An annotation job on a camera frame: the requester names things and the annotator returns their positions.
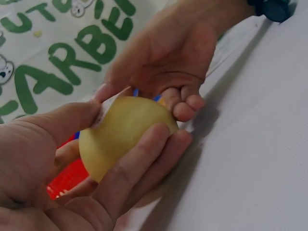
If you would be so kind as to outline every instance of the cartoon print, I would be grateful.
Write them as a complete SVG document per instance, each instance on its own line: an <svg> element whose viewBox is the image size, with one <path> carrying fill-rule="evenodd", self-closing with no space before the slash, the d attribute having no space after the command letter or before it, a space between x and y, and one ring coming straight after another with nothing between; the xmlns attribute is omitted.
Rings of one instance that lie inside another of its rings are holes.
<svg viewBox="0 0 308 231"><path fill-rule="evenodd" d="M94 0L72 0L71 13L74 17L80 18L85 14L86 8L89 7Z"/></svg>
<svg viewBox="0 0 308 231"><path fill-rule="evenodd" d="M6 84L12 77L14 65L0 54L0 85Z"/></svg>
<svg viewBox="0 0 308 231"><path fill-rule="evenodd" d="M3 31L0 31L0 47L5 43L6 38L4 37Z"/></svg>

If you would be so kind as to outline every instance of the yellow ball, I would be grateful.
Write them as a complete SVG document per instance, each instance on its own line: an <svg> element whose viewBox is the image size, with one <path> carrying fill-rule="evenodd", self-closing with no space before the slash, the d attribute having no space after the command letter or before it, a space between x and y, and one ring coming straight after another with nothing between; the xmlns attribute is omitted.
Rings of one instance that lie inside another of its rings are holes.
<svg viewBox="0 0 308 231"><path fill-rule="evenodd" d="M171 134L179 129L171 112L157 102L132 96L117 98L99 127L80 133L80 157L89 175L101 181L156 123L166 124Z"/></svg>

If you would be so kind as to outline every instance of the adult hand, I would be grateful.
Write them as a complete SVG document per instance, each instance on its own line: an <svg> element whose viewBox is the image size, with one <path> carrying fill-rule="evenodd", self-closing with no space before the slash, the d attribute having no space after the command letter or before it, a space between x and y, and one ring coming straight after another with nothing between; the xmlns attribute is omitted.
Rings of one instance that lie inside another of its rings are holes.
<svg viewBox="0 0 308 231"><path fill-rule="evenodd" d="M127 45L97 97L107 99L130 85L143 97L162 94L175 118L191 119L204 106L199 88L219 35L253 12L246 0L178 0Z"/></svg>
<svg viewBox="0 0 308 231"><path fill-rule="evenodd" d="M46 185L79 158L78 141L57 147L89 127L99 109L94 101L73 103L0 125L0 230L111 231L191 142L186 131L170 136L165 125L154 125L99 184L88 178L51 200Z"/></svg>

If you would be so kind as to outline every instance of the cartoon koala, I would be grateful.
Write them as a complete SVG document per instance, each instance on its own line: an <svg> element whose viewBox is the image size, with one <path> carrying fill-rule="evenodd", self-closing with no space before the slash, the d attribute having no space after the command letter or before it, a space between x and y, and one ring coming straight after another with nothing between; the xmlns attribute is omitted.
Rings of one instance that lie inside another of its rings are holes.
<svg viewBox="0 0 308 231"><path fill-rule="evenodd" d="M80 18L85 14L86 8L89 7L94 0L72 0L71 13L74 17Z"/></svg>
<svg viewBox="0 0 308 231"><path fill-rule="evenodd" d="M14 65L0 54L0 85L6 84L12 77Z"/></svg>

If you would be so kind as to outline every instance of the white sheet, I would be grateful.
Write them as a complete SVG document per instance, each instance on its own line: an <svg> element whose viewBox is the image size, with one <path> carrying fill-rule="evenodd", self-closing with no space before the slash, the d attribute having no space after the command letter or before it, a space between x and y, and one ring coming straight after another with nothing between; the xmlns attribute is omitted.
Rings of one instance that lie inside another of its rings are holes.
<svg viewBox="0 0 308 231"><path fill-rule="evenodd" d="M205 81L193 147L161 200L116 230L308 229L308 1L267 20Z"/></svg>

